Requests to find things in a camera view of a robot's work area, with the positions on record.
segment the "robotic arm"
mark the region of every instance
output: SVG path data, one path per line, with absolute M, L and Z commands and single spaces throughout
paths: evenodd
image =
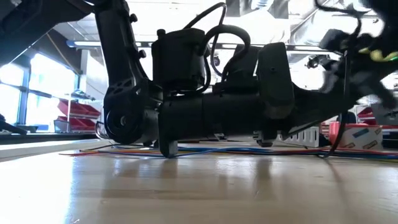
M 364 53 L 368 46 L 375 48 L 373 38 L 355 37 L 354 44 L 349 42 L 347 48 L 351 35 L 329 31 L 320 47 L 342 55 L 349 49 L 349 54 L 339 61 L 325 62 L 324 88 L 308 91 L 292 83 L 283 43 L 253 47 L 250 36 L 238 27 L 220 24 L 205 33 L 191 28 L 194 20 L 182 30 L 158 30 L 158 40 L 151 47 L 154 79 L 149 80 L 139 62 L 145 52 L 138 50 L 131 28 L 137 17 L 130 15 L 125 0 L 95 1 L 93 6 L 85 2 L 76 6 L 75 0 L 57 2 L 74 2 L 74 10 L 83 12 L 81 15 L 81 9 L 86 8 L 95 13 L 109 76 L 105 128 L 111 139 L 122 144 L 159 140 L 162 154 L 173 157 L 178 152 L 178 140 L 255 136 L 258 141 L 266 141 L 275 139 L 277 133 L 287 138 L 350 109 L 356 100 L 370 94 L 380 97 L 385 107 L 396 107 L 394 97 L 380 80 L 398 69 L 398 60 L 380 62 Z M 13 28 L 21 30 L 24 25 Z M 209 48 L 208 41 L 220 33 L 237 35 L 244 45 L 237 46 L 223 70 L 222 81 L 210 91 L 207 58 L 214 49 Z M 9 46 L 12 50 L 9 42 L 15 44 L 21 39 L 15 35 L 10 40 L 8 35 L 0 36 L 0 65 L 16 57 L 3 56 L 3 49 Z

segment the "ceiling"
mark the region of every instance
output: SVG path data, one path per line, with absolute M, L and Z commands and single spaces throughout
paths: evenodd
M 268 44 L 280 42 L 294 45 L 317 45 L 328 29 L 337 28 L 352 32 L 356 26 L 353 18 L 338 13 L 318 11 L 313 0 L 274 0 L 286 2 L 289 18 L 276 19 L 266 10 L 258 10 L 241 17 L 229 17 L 226 24 L 234 24 L 247 30 L 252 37 L 252 44 Z M 138 22 L 132 24 L 137 41 L 153 41 L 156 39 L 156 30 L 165 29 L 167 32 L 181 29 L 186 23 L 205 9 L 220 2 L 220 0 L 127 0 L 130 13 L 135 13 Z M 358 0 L 322 0 L 327 6 L 345 7 L 350 3 L 358 6 Z M 220 16 L 215 12 L 197 24 L 197 28 L 209 30 L 215 26 Z M 363 32 L 378 35 L 382 29 L 382 21 L 377 21 L 372 13 L 363 20 Z M 99 41 L 93 14 L 77 22 L 67 22 L 55 27 L 59 33 L 69 40 Z M 237 43 L 239 39 L 232 35 L 221 35 L 219 42 Z M 230 57 L 228 53 L 220 55 Z M 92 56 L 103 63 L 101 49 L 93 49 Z M 302 71 L 308 55 L 289 54 L 290 68 L 293 72 Z

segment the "wooden surface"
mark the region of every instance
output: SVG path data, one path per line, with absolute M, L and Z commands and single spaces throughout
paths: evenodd
M 45 154 L 0 163 L 0 223 L 398 223 L 397 168 L 300 156 Z

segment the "wooden table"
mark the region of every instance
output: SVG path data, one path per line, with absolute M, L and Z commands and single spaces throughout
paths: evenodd
M 32 156 L 0 163 L 0 223 L 398 223 L 398 164 Z

